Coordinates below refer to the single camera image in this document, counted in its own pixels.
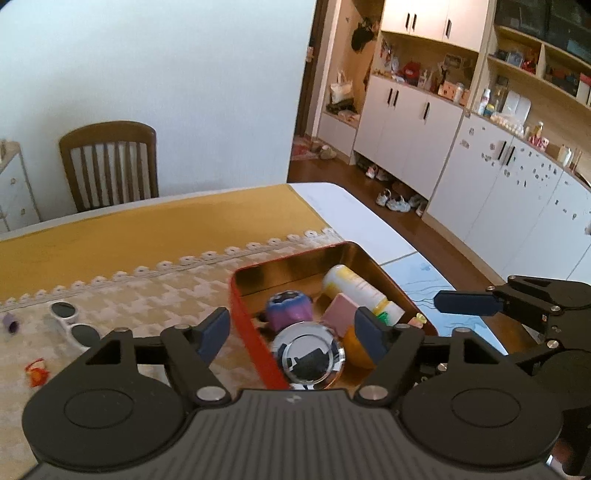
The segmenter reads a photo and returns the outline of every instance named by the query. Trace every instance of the white bottle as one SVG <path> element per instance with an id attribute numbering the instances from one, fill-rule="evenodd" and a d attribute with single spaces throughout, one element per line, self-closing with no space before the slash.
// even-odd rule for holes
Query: white bottle
<path id="1" fill-rule="evenodd" d="M 480 99 L 480 105 L 478 106 L 478 115 L 484 115 L 484 110 L 491 99 L 491 89 L 485 88 L 482 98 Z"/>
<path id="2" fill-rule="evenodd" d="M 402 318 L 404 310 L 389 301 L 386 295 L 367 283 L 346 265 L 335 265 L 322 280 L 322 292 L 331 299 L 339 293 L 347 295 L 353 302 L 369 308 L 386 325 L 392 326 Z"/>

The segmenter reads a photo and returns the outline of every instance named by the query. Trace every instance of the chair backrest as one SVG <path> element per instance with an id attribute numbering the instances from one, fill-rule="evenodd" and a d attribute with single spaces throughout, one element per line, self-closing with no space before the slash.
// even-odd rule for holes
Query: chair backrest
<path id="1" fill-rule="evenodd" d="M 156 132 L 148 125 L 86 125 L 60 139 L 60 153 L 79 212 L 158 196 Z"/>

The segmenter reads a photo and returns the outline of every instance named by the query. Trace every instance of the purple toy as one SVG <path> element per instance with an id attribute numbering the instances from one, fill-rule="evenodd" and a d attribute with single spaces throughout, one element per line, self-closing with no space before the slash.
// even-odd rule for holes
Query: purple toy
<path id="1" fill-rule="evenodd" d="M 293 323 L 313 320 L 312 302 L 300 291 L 282 291 L 268 300 L 265 316 L 269 326 L 279 332 Z"/>

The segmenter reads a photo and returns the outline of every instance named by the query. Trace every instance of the cabinet door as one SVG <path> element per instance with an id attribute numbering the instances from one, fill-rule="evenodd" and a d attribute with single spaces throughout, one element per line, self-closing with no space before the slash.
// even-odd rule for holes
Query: cabinet door
<path id="1" fill-rule="evenodd" d="M 450 0 L 443 41 L 480 51 L 488 0 Z"/>
<path id="2" fill-rule="evenodd" d="M 433 194 L 461 118 L 461 107 L 427 96 L 425 120 L 400 177 L 426 199 Z"/>
<path id="3" fill-rule="evenodd" d="M 386 32 L 408 33 L 413 6 L 407 1 L 386 0 L 381 29 Z"/>
<path id="4" fill-rule="evenodd" d="M 427 95 L 418 89 L 399 83 L 395 85 L 382 138 L 375 162 L 387 172 L 400 178 L 408 155 L 418 141 Z"/>
<path id="5" fill-rule="evenodd" d="M 561 173 L 553 163 L 541 168 L 544 177 Z M 566 280 L 591 245 L 591 192 L 562 174 L 548 205 L 503 271 L 509 275 Z"/>
<path id="6" fill-rule="evenodd" d="M 502 275 L 550 200 L 560 169 L 548 173 L 548 160 L 529 144 L 513 139 L 507 164 L 472 225 L 466 245 Z"/>
<path id="7" fill-rule="evenodd" d="M 412 3 L 410 33 L 417 37 L 441 41 L 447 20 L 447 0 L 418 0 Z"/>
<path id="8" fill-rule="evenodd" d="M 464 117 L 427 213 L 466 240 L 509 151 L 512 135 L 486 120 Z"/>
<path id="9" fill-rule="evenodd" d="M 353 149 L 373 162 L 376 161 L 379 139 L 396 88 L 397 84 L 391 80 L 374 75 L 369 78 L 368 92 Z"/>

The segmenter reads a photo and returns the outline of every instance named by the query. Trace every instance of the wooden shelf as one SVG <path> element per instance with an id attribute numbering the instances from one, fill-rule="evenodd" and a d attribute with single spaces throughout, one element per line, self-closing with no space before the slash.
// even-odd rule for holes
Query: wooden shelf
<path id="1" fill-rule="evenodd" d="M 503 38 L 508 38 L 517 43 L 521 43 L 530 48 L 537 48 L 539 51 L 543 45 L 546 50 L 546 54 L 549 55 L 553 60 L 560 63 L 562 66 L 574 70 L 577 73 L 584 73 L 586 75 L 591 74 L 591 65 L 584 60 L 578 58 L 572 53 L 563 50 L 551 43 L 548 43 L 539 38 L 528 35 L 527 33 L 514 30 L 513 28 L 503 27 L 502 25 L 496 25 L 496 32 Z"/>
<path id="2" fill-rule="evenodd" d="M 503 73 L 505 73 L 505 74 L 517 75 L 517 76 L 521 76 L 521 77 L 529 79 L 529 81 L 531 82 L 532 89 L 543 89 L 546 97 L 550 98 L 551 100 L 553 100 L 557 103 L 560 103 L 560 104 L 564 104 L 564 102 L 569 102 L 568 105 L 571 105 L 574 108 L 577 108 L 579 110 L 579 112 L 583 112 L 585 114 L 591 114 L 590 107 L 578 102 L 575 97 L 573 97 L 569 93 L 565 92 L 563 89 L 557 87 L 553 83 L 550 83 L 544 79 L 540 79 L 540 78 L 536 77 L 533 73 L 526 72 L 524 69 L 520 69 L 519 67 L 516 67 L 515 65 L 511 65 L 510 63 L 507 63 L 507 62 L 505 62 L 501 59 L 498 59 L 494 56 L 489 55 L 488 60 L 489 60 L 489 62 L 496 65 L 499 68 L 499 70 L 502 70 Z"/>

